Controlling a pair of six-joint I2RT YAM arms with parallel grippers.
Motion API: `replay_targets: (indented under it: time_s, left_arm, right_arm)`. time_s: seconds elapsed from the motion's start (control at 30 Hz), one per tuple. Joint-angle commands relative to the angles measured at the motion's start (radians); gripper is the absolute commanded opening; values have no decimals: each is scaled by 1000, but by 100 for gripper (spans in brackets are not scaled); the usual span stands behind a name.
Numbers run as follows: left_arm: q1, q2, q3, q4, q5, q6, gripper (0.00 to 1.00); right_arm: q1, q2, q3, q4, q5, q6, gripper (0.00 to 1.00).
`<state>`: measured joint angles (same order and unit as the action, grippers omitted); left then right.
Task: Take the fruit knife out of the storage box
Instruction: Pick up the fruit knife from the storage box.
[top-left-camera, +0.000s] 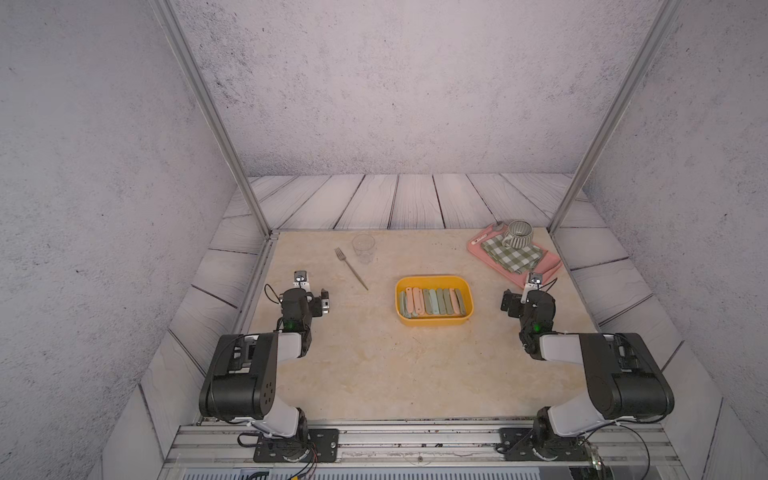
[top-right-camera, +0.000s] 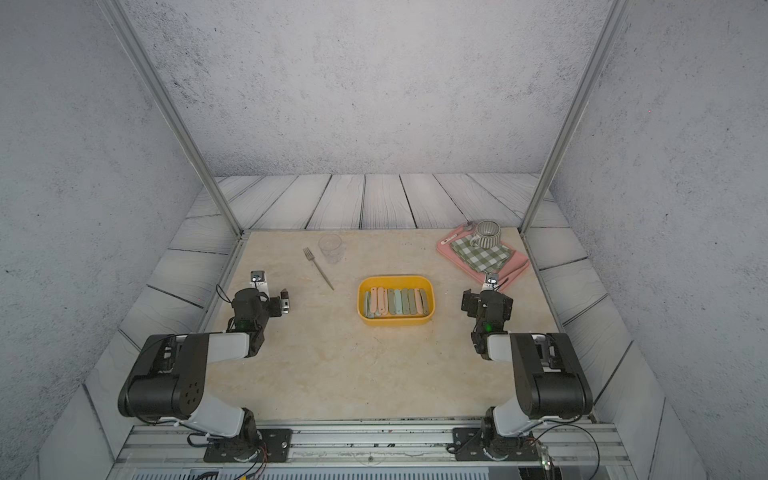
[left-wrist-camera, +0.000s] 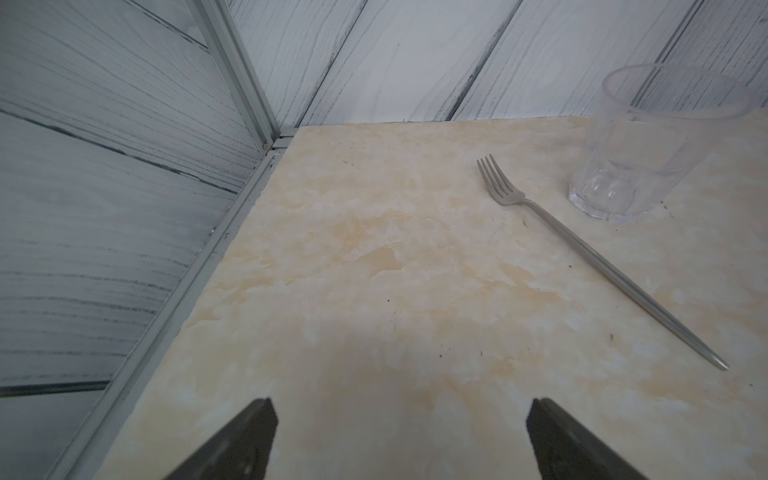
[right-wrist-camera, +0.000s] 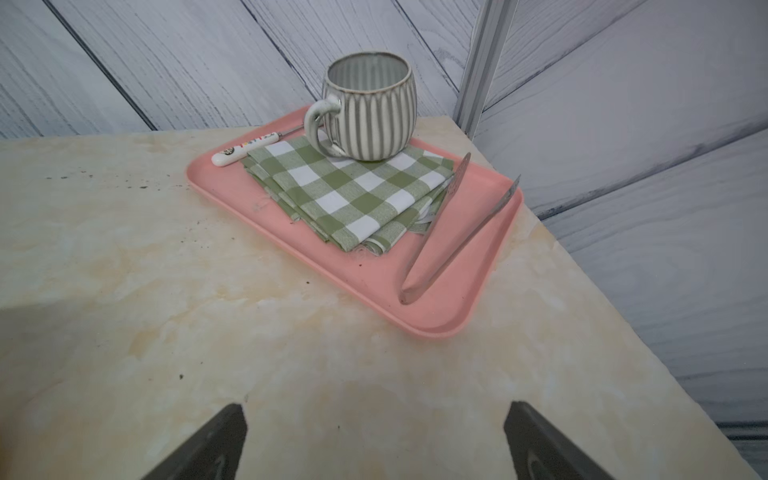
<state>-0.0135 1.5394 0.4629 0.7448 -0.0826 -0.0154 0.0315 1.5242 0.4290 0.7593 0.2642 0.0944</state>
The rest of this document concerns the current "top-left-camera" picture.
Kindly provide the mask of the yellow plastic storage box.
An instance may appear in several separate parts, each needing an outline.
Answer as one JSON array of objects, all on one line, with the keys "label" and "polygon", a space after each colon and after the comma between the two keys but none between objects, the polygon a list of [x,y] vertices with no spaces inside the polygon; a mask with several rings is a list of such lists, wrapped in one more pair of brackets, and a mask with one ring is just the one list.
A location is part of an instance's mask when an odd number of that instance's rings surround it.
[{"label": "yellow plastic storage box", "polygon": [[454,275],[408,276],[395,286],[400,321],[412,327],[461,325],[474,313],[469,284]]}]

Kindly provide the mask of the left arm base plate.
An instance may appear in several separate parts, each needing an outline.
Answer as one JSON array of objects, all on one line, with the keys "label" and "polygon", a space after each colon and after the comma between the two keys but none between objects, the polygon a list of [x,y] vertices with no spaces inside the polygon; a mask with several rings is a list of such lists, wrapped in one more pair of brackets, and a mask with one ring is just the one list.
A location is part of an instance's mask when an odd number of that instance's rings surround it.
[{"label": "left arm base plate", "polygon": [[337,460],[340,431],[310,428],[306,437],[267,438],[260,436],[254,446],[255,463],[297,463],[310,460],[334,463]]}]

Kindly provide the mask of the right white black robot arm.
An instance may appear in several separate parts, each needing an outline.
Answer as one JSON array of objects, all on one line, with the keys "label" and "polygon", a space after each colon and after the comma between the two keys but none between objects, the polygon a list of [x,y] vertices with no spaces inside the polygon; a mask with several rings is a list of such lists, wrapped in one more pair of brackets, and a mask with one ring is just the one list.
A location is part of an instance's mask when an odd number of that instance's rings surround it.
[{"label": "right white black robot arm", "polygon": [[501,310],[520,322],[519,339],[532,359],[583,369],[583,393],[537,413],[531,444],[538,453],[554,456],[611,423],[659,421],[674,410],[673,390],[639,334],[557,332],[556,302],[543,290],[507,290]]}]

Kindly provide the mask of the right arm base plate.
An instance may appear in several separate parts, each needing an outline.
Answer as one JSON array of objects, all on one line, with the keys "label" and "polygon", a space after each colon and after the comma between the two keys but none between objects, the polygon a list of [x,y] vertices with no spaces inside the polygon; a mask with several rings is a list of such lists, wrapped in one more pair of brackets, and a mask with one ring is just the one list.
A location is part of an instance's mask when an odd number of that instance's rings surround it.
[{"label": "right arm base plate", "polygon": [[538,435],[532,428],[501,428],[495,451],[505,461],[579,462],[591,454],[579,437]]}]

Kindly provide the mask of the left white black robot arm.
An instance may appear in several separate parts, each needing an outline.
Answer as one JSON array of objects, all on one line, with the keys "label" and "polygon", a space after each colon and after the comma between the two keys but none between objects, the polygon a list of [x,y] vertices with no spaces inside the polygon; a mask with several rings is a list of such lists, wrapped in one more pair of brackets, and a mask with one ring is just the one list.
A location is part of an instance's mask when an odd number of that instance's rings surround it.
[{"label": "left white black robot arm", "polygon": [[199,394],[206,418],[246,423],[267,438],[305,442],[306,415],[277,394],[282,362],[303,358],[312,343],[312,323],[330,310],[325,289],[318,296],[303,288],[278,299],[281,316],[266,333],[229,334],[219,338]]}]

